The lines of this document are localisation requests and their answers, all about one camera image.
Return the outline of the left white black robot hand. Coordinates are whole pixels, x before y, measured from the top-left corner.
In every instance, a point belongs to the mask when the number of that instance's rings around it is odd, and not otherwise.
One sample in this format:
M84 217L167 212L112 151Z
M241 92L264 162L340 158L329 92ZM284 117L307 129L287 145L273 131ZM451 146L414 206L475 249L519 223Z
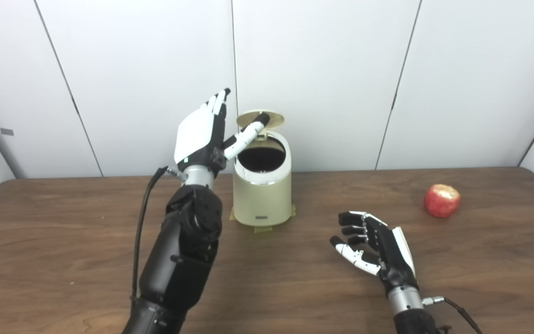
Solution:
M242 130L225 139L226 102L230 93L229 88L221 90L180 123L174 161L178 178L184 184L200 184L202 177L214 179L269 124L270 115L259 112Z

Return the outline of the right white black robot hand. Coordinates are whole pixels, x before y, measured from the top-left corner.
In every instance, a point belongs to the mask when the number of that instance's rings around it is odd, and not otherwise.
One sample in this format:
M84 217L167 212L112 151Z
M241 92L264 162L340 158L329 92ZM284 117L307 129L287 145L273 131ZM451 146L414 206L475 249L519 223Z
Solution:
M402 228L390 228L368 212L346 211L338 214L341 233L329 239L331 245L352 265L377 276L386 294L398 287L419 290L413 256Z

